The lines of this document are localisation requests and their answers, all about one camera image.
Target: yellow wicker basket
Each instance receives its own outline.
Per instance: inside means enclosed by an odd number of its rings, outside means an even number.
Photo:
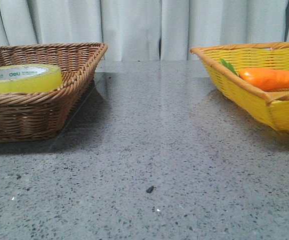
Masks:
[[[92,81],[107,47],[97,42],[0,46],[0,67],[51,64],[62,74],[62,85],[52,91],[0,93],[0,143],[54,137]]]
[[[289,42],[193,47],[190,52],[200,57],[212,82],[227,98],[259,122],[289,132],[289,89],[263,91],[220,64],[222,58],[236,72],[253,67],[289,70]]]

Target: roll of tape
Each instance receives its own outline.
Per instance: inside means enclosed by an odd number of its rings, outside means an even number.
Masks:
[[[61,84],[61,70],[56,65],[21,64],[0,67],[0,93],[47,92]]]

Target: granite countertop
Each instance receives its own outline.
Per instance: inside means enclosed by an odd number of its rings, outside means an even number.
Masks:
[[[0,143],[0,239],[289,240],[289,135],[200,61],[96,71],[56,137]]]

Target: curtain fold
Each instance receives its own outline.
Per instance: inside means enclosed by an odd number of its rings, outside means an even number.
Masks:
[[[289,41],[289,0],[0,0],[0,46],[105,42],[114,61],[196,60],[195,46]]]

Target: carrot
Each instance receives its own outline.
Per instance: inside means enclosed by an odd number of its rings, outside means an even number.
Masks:
[[[289,70],[250,67],[241,69],[239,77],[264,91],[289,89]]]

